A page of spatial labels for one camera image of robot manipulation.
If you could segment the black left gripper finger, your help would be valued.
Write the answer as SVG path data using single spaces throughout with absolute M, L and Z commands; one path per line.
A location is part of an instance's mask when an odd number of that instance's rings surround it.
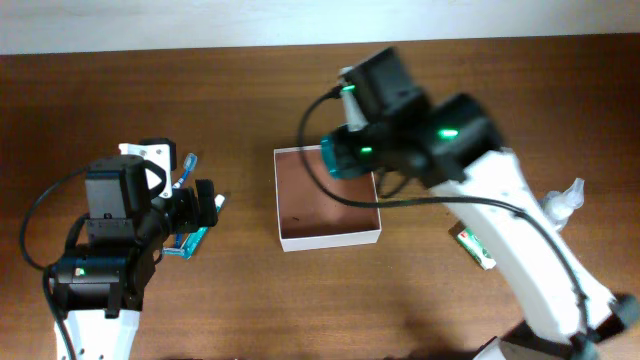
M 155 167 L 145 170 L 151 199 L 173 196 L 171 173 L 176 169 L 176 145 L 168 138 L 147 138 L 138 143 L 120 143 L 122 155 L 136 155 Z
M 197 179 L 195 181 L 198 194 L 198 226 L 214 227 L 218 222 L 218 210 L 215 203 L 214 184 L 209 179 Z

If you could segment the blue white toothbrush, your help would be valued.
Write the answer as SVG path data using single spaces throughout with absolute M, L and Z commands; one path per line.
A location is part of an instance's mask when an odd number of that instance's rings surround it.
M 173 189 L 179 189 L 184 185 L 189 175 L 194 171 L 197 161 L 198 157 L 194 153 L 187 154 L 183 163 L 184 171 L 178 180 L 172 185 Z

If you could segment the teal mouthwash bottle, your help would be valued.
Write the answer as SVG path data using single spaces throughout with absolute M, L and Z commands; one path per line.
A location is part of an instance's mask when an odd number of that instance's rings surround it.
M 372 147 L 344 142 L 334 135 L 323 137 L 320 145 L 325 167 L 333 178 L 355 179 L 372 171 Z

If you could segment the green white soap packet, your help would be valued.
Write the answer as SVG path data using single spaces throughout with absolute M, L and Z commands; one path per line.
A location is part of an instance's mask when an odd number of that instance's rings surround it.
M 496 261 L 469 228 L 458 232 L 455 239 L 483 270 L 491 270 L 496 266 Z

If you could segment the clear spray bottle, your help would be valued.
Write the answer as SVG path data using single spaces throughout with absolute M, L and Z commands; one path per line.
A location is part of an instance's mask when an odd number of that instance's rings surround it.
M 584 204 L 584 184 L 584 179 L 576 178 L 564 192 L 550 191 L 540 201 L 545 217 L 556 231 L 560 232 L 574 211 Z

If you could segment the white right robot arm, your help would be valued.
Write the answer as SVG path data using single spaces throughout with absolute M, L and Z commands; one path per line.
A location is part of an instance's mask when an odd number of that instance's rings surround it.
M 523 321 L 481 359 L 594 359 L 597 345 L 639 321 L 638 300 L 616 294 L 572 254 L 532 194 L 516 155 L 471 97 L 431 106 L 419 92 L 367 103 L 340 92 L 346 123 L 326 138 L 330 172 L 395 170 L 418 179 L 478 235 L 514 292 Z

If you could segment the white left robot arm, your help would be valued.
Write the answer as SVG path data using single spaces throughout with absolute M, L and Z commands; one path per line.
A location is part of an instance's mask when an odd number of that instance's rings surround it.
M 167 138 L 118 148 L 87 167 L 88 211 L 44 281 L 60 359 L 129 358 L 157 265 L 190 258 L 225 201 L 209 179 L 193 187 L 172 179 L 176 145 Z

